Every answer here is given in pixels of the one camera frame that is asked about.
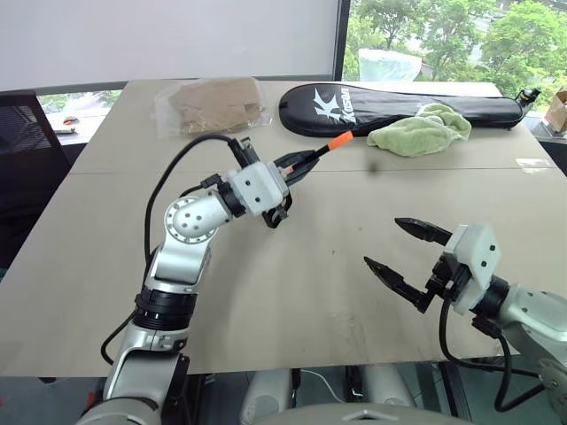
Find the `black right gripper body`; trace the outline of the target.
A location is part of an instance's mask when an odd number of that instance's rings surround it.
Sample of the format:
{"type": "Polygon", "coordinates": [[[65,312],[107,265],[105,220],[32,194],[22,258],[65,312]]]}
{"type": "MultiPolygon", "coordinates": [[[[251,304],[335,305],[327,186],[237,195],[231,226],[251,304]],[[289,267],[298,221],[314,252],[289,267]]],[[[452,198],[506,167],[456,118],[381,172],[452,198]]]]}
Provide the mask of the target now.
{"type": "Polygon", "coordinates": [[[432,301],[435,297],[439,297],[454,303],[464,292],[469,280],[469,267],[458,262],[453,256],[442,253],[426,283],[427,298],[432,301]]]}

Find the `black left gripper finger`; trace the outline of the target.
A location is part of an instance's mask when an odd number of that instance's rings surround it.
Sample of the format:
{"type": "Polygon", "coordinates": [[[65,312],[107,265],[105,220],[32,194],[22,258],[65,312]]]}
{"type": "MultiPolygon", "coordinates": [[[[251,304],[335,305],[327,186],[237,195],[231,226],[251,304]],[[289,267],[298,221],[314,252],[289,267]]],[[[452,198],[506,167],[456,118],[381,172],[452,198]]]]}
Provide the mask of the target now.
{"type": "Polygon", "coordinates": [[[286,170],[285,182],[287,185],[294,185],[305,178],[311,170],[318,164],[319,158],[308,157],[289,166],[286,170]]]}
{"type": "Polygon", "coordinates": [[[275,165],[279,168],[313,167],[317,163],[317,158],[314,157],[314,154],[313,150],[295,151],[276,159],[275,165]]]}

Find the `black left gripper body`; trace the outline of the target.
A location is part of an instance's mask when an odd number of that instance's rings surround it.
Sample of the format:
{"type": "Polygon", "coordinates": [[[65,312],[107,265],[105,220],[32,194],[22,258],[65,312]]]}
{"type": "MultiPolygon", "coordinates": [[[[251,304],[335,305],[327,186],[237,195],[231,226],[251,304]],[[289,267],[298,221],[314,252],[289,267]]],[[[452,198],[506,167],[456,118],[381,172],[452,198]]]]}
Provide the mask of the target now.
{"type": "Polygon", "coordinates": [[[288,212],[292,205],[290,179],[293,167],[291,161],[275,160],[274,168],[277,176],[276,182],[282,187],[283,198],[276,206],[263,213],[263,219],[269,228],[277,228],[288,217],[288,212]]]}

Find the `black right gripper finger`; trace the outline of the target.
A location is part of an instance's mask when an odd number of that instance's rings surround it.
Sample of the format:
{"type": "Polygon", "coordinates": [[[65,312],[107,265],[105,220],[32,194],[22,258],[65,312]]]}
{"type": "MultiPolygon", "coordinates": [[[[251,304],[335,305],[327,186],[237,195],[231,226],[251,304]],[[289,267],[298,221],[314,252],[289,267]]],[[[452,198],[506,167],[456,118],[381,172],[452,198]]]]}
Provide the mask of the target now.
{"type": "Polygon", "coordinates": [[[452,236],[452,233],[448,230],[415,218],[395,218],[394,222],[411,236],[428,243],[445,246],[452,236]]]}
{"type": "Polygon", "coordinates": [[[375,261],[369,257],[363,257],[372,274],[389,290],[406,299],[420,313],[425,313],[431,304],[431,300],[425,292],[409,285],[404,277],[387,265],[375,261]]]}

